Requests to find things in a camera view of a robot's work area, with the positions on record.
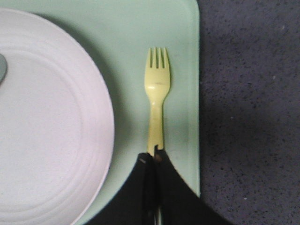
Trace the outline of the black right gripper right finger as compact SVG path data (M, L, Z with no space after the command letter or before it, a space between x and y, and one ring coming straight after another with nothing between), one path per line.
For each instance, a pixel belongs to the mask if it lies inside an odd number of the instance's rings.
M154 165L163 225L227 225L206 205L174 168L165 150L155 146Z

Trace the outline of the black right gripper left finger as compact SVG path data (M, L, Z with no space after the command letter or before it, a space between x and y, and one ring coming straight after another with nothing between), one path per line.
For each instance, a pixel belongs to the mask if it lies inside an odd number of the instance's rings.
M140 153L129 177L89 225L154 225L157 208L153 157Z

